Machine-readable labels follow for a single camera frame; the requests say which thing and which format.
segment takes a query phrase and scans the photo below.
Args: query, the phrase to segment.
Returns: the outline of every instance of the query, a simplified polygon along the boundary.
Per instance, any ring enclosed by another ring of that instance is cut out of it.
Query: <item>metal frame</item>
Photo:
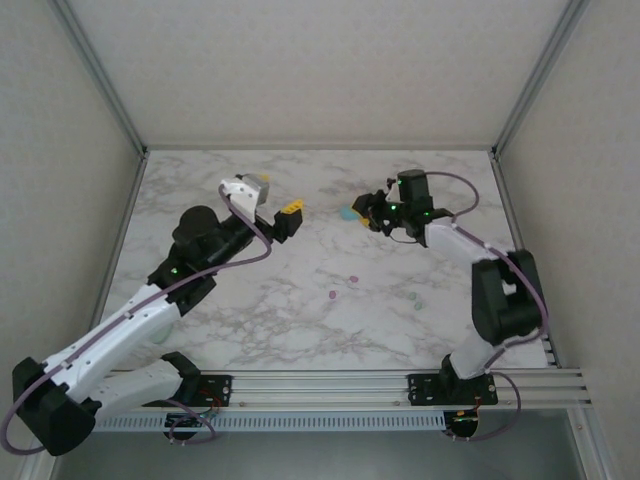
[[[93,83],[100,94],[103,96],[107,106],[118,122],[118,125],[120,125],[120,128],[127,136],[131,147],[140,158],[143,158],[146,152],[146,147],[142,143],[142,139],[131,121],[131,117],[124,108],[115,88],[113,88],[107,72],[102,66],[95,50],[91,46],[87,34],[84,32],[82,25],[80,25],[80,22],[69,5],[69,2],[67,0],[47,0],[47,2],[58,18],[60,25],[62,25],[69,36],[71,44],[76,49],[78,56],[87,69],[87,73],[93,80]]]
[[[125,210],[122,215],[122,220],[120,221],[120,224],[118,226],[118,233],[116,235],[116,241],[113,245],[113,249],[109,257],[107,270],[105,271],[104,276],[102,277],[102,280],[101,280],[100,293],[98,295],[98,299],[96,300],[96,304],[93,307],[93,311],[91,313],[91,323],[89,324],[89,330],[91,330],[96,325],[98,325],[98,323],[100,323],[100,319],[102,318],[102,313],[104,312],[104,306],[107,302],[107,297],[109,296],[109,289],[111,288],[111,282],[113,281],[113,275],[116,272],[118,259],[120,258],[120,252],[122,251],[122,246],[124,245],[124,239],[127,234],[127,229],[129,228],[129,222],[131,221],[131,215],[133,215],[133,209],[136,205],[136,200],[138,199],[138,193],[140,192],[140,186],[142,185],[144,172],[147,168],[149,155],[150,155],[149,152],[145,153],[142,159],[140,160],[140,163],[138,164],[136,176],[133,180],[133,185],[131,186],[131,191],[129,192],[129,196],[127,197],[127,203],[125,205]]]
[[[567,415],[587,480],[622,478],[606,446],[595,411],[592,408],[574,408],[568,410]]]
[[[105,274],[101,293],[93,311],[92,326],[99,320],[111,285],[125,233],[133,211],[135,200],[142,182],[148,159],[145,147],[129,114],[114,89],[104,67],[92,48],[86,33],[75,16],[67,0],[47,0],[55,12],[61,25],[67,32],[71,43],[82,59],[88,74],[96,88],[104,97],[118,124],[127,136],[132,148],[138,154],[141,163],[127,200],[127,206],[118,231],[117,241]],[[491,152],[491,163],[500,192],[502,202],[516,246],[523,246],[522,235],[516,221],[513,207],[506,188],[500,156],[508,147],[522,124],[527,112],[535,101],[542,85],[549,76],[571,32],[575,28],[589,0],[569,0],[551,37],[538,58],[516,104],[514,105],[500,135]],[[326,149],[327,145],[308,145],[307,148]],[[240,148],[238,145],[228,148]],[[356,145],[353,149],[362,148]],[[434,149],[425,145],[425,149]],[[557,350],[549,339],[544,342],[549,362],[557,361]],[[265,416],[282,414],[283,412],[323,411],[378,412],[380,415],[393,416],[398,412],[434,412],[436,407],[411,407],[408,400],[408,387],[405,376],[416,371],[301,371],[301,372],[224,372],[235,377],[232,404],[225,410],[229,415],[263,414]],[[505,373],[512,376],[523,397],[523,408],[566,409],[572,431],[576,440],[576,449],[585,468],[588,479],[615,478],[610,457],[602,440],[593,410],[590,408],[589,395],[584,380],[578,369],[524,369],[511,370]],[[515,408],[514,394],[508,385],[496,378],[500,402],[494,407],[483,407],[498,410]],[[141,409],[132,415],[164,414],[173,409]],[[46,478],[52,468],[52,461],[46,456],[29,457],[25,470],[20,478]]]
[[[151,144],[149,150],[153,151],[202,151],[202,150],[418,150],[418,151],[468,151],[483,152],[492,147],[489,143],[458,144],[458,143],[255,143],[255,144],[202,144],[202,145],[175,145],[175,144]]]
[[[493,147],[493,152],[497,155],[504,152],[518,131],[588,4],[589,0],[570,0],[565,7],[516,104],[511,110],[507,122],[500,135],[498,135],[496,144]]]

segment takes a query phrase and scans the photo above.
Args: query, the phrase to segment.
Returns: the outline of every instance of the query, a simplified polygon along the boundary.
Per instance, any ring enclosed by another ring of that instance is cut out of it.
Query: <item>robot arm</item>
[[[209,207],[190,208],[173,232],[167,259],[125,305],[42,364],[26,358],[14,368],[14,399],[38,379],[50,376],[17,410],[49,453],[61,455],[75,448],[96,421],[154,400],[188,402],[195,394],[200,371],[177,352],[145,368],[105,376],[136,345],[202,301],[216,286],[215,272],[205,274],[205,270],[215,270],[244,250],[256,230],[270,243],[283,243],[296,233],[302,223],[300,200],[277,213],[272,225],[256,214],[268,188],[266,179],[255,175],[223,180],[220,193],[254,228],[233,210],[219,221]]]
[[[540,328],[542,317],[525,285],[507,265],[484,244],[463,234],[451,212],[434,208],[426,172],[400,172],[396,179],[387,180],[387,187],[387,193],[378,190],[356,199],[352,208],[361,216],[361,222],[385,236],[395,228],[404,229],[416,243],[445,255],[472,279],[471,316],[475,331],[444,358],[439,375],[447,397],[456,404],[465,383],[485,375],[487,363],[511,339]],[[533,256],[518,250],[508,257],[541,295]],[[505,285],[515,291],[506,292]]]

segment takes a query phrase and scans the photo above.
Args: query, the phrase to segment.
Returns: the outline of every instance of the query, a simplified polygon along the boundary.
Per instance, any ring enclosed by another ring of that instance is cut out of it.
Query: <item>gray floor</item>
[[[481,429],[508,420],[487,412]],[[479,443],[439,432],[220,435],[170,446],[161,434],[95,434],[58,462],[58,480],[542,479],[583,478],[564,413],[525,412],[513,431]]]

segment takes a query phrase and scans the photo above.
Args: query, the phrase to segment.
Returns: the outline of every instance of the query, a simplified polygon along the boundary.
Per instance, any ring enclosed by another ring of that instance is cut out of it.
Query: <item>white marble surface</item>
[[[162,345],[140,346],[120,367],[137,368],[179,350],[201,369],[437,368],[473,328],[470,279],[437,253],[394,243],[339,214],[357,195],[415,167],[455,172],[474,182],[480,206],[460,223],[483,239],[510,245],[484,152],[153,152],[105,314],[166,257],[184,210],[205,204],[226,218],[217,194],[223,177],[269,174],[270,196],[260,213],[271,219],[303,198],[304,223],[294,238],[274,244],[263,262],[221,272],[218,286]],[[472,201],[467,187],[453,179],[433,178],[430,187],[437,207],[456,211]],[[263,248],[254,241],[237,258]],[[357,283],[349,281],[352,275]],[[331,290],[338,293],[335,300]],[[411,292],[421,310],[408,298]],[[500,366],[545,367],[542,345],[514,349]]]

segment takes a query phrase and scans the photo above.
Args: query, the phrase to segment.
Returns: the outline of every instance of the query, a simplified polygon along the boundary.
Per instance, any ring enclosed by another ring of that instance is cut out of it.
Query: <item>small yellow object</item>
[[[364,225],[365,228],[369,228],[369,219],[363,217],[362,215],[360,215],[360,212],[357,210],[354,210],[353,208],[351,209],[352,212],[354,212],[356,215],[358,215],[358,221]]]
[[[302,199],[299,198],[291,202],[289,205],[287,205],[280,211],[282,213],[291,214],[291,213],[297,212],[298,210],[302,210],[303,207],[304,207],[304,202],[302,201]]]

